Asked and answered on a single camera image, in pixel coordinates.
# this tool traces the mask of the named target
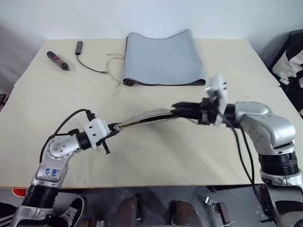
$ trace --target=gray fabric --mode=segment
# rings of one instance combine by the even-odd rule
[[[191,31],[167,39],[127,37],[124,84],[204,85],[205,70]]]

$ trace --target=sneaker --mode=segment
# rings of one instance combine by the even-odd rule
[[[77,197],[69,206],[69,208],[60,216],[63,218],[68,227],[75,227],[84,211],[85,200],[83,197]]]

